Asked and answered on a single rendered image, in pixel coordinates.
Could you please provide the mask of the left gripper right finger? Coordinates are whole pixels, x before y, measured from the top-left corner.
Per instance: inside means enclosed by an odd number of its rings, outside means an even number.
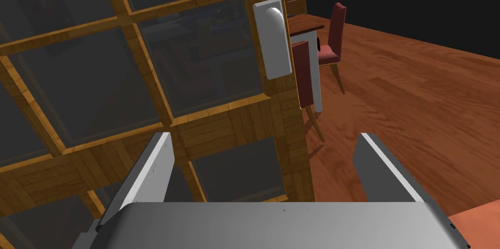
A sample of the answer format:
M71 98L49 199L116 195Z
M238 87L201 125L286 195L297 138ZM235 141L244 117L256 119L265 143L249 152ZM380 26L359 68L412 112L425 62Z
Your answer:
M415 179L375 134L359 134L353 164L369 202L424 202Z

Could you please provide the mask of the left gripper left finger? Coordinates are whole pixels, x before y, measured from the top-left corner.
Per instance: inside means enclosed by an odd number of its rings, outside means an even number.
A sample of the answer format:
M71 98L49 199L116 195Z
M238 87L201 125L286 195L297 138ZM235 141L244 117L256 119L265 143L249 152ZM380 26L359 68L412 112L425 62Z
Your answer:
M174 166L169 132L156 132L111 200L97 226L123 207L136 202L163 202Z

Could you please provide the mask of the wooden glass-paned door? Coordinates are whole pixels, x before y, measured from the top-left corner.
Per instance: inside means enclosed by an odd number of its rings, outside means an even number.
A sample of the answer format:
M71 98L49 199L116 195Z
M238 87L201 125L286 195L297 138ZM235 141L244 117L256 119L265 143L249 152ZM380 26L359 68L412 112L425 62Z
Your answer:
M0 0L0 249L70 249L156 136L168 202L315 200L267 0Z

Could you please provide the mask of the red chair with wooden legs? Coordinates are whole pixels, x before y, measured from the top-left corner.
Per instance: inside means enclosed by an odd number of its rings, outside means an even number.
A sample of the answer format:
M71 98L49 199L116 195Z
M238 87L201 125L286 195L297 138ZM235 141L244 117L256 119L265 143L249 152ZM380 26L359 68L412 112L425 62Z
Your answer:
M300 108L305 109L320 140L325 142L324 135L311 108L314 104L314 100L310 70L309 43L303 41L292 44L292 57Z
M346 10L345 6L337 2L333 6L327 43L321 44L319 37L317 37L319 66L330 67L342 94L345 94L345 90L339 74L338 63L341 61Z

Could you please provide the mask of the wooden table with white legs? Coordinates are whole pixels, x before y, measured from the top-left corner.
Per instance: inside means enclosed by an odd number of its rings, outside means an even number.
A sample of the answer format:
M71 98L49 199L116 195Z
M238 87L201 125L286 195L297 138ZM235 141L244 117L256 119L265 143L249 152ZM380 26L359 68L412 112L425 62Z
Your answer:
M307 14L290 16L287 18L291 43L308 43L310 74L315 111L320 113L322 108L320 72L317 50L317 31L325 27L321 18Z

